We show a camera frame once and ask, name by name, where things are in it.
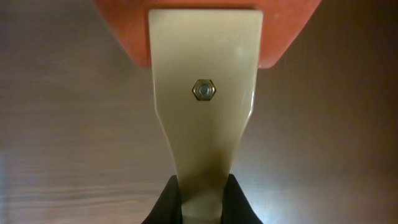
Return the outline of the orange scraper wooden handle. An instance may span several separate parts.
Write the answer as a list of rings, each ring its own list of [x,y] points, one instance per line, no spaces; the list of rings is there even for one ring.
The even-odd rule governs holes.
[[[152,72],[183,223],[221,223],[223,189],[253,111],[257,72],[277,63],[320,0],[95,0],[128,56]]]

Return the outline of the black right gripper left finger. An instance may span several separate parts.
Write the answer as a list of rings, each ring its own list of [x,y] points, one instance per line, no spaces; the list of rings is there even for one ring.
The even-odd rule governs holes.
[[[182,224],[182,200],[176,175],[172,175],[142,224]]]

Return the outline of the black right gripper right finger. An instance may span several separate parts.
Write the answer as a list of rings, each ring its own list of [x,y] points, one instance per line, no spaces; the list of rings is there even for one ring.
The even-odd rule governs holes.
[[[233,174],[223,189],[222,224],[262,224]]]

